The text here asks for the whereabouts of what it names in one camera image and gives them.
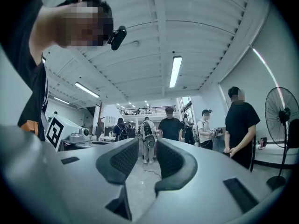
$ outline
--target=person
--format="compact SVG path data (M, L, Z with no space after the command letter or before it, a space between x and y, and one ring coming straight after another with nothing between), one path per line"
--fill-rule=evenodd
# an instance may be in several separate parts
M1 1L2 7L9 9L2 13L5 32L1 33L0 42L15 70L32 90L18 126L44 141L41 116L48 104L48 81L43 51L53 45L102 46L113 32L112 12L102 0L66 0L57 7L45 7L42 0L17 1L17 6L11 6L8 0Z
M161 120L159 124L159 134L161 138L181 141L183 133L181 122L173 117L173 111L171 107L165 109L167 117Z
M149 117L145 117L144 122L141 125L142 140L143 140L143 163L149 164L154 162L154 151L155 151L155 125L150 121Z
M254 108L244 102L244 93L233 86L228 90L232 104L225 118L224 152L244 166L250 167L252 158L252 140L256 134L256 125L260 119Z
M188 114L184 114L183 122L185 125L185 143L192 144L192 123L188 120Z
M200 121L197 123L197 129L199 133L199 146L206 149L213 149L212 133L210 132L210 125L208 120L210 119L210 110L203 110Z
M115 142L128 138L127 126L123 123L122 118L119 118L117 125L114 126L113 136L115 137Z

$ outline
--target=gray floor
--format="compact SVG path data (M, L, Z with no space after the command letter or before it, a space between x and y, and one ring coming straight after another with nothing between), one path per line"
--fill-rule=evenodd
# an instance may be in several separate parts
M161 175L160 166L157 160L151 165L143 164L142 141L140 140L139 158L126 181L128 201L132 212L133 222L138 220L155 201L156 194L154 186L157 181L161 180L155 173L146 172L144 170L155 171L157 174ZM278 175L279 169L255 164L252 172L256 174L263 183L266 183L269 178ZM288 179L290 174L290 170L284 170L282 176Z

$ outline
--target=cable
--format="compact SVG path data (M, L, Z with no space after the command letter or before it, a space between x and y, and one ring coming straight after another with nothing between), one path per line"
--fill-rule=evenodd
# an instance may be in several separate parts
M143 164L142 164L142 168L143 168L143 170L144 170L145 172L154 173L154 174L156 174L157 176L159 176L159 177L162 179L162 177L161 177L159 174L157 174L155 171L149 171L149 170L145 170L145 169L144 169L144 167L143 167L143 166L144 166L144 164L145 164L145 163L143 163Z

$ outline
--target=black cap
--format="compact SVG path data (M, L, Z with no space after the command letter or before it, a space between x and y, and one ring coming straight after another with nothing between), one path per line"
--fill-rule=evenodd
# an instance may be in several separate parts
M203 110L202 112L201 112L201 115L204 115L204 114L206 114L206 113L211 113L212 111L211 110Z

